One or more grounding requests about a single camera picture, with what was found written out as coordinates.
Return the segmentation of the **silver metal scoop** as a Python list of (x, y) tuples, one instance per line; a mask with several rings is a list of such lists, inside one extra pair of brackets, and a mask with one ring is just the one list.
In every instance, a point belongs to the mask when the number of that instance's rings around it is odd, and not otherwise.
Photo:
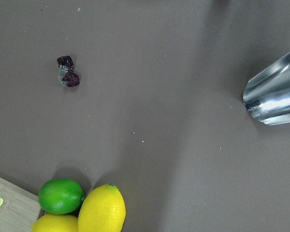
[(290, 52), (248, 81), (243, 103), (261, 123), (290, 123)]

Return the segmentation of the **bamboo cutting board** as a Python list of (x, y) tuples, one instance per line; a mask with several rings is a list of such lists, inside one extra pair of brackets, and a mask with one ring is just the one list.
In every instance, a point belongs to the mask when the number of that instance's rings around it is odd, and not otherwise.
[(38, 197), (0, 178), (0, 232), (30, 232), (43, 215)]

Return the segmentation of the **yellow lemon outer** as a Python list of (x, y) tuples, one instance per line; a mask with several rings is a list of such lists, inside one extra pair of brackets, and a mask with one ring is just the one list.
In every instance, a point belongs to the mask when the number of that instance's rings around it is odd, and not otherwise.
[(95, 188), (78, 216), (80, 232), (120, 232), (126, 217), (124, 198), (113, 183)]

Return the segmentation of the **yellow lemon near board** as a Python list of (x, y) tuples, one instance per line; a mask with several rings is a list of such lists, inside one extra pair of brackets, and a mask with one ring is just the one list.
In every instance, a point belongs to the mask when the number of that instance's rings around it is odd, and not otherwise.
[(46, 214), (32, 225), (33, 232), (77, 232), (78, 219), (72, 215)]

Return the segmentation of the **green lime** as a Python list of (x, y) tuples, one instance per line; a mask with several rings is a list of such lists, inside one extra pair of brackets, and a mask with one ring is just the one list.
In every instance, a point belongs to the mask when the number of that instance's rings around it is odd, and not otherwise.
[(47, 181), (40, 189), (38, 201), (41, 208), (54, 215), (64, 215), (77, 210), (85, 200), (81, 186), (68, 178)]

